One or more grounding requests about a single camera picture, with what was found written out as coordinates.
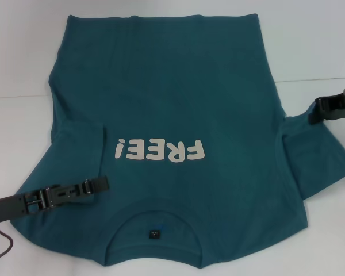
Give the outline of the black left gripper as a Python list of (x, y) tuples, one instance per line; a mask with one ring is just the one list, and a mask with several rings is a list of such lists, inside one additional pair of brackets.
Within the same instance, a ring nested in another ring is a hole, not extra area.
[(107, 191), (109, 182), (107, 176), (87, 179), (82, 183), (68, 186), (51, 186), (38, 189), (24, 195), (17, 194), (0, 199), (0, 223), (18, 219), (26, 214), (35, 214), (60, 207), (69, 202), (75, 202), (91, 197), (96, 193)]

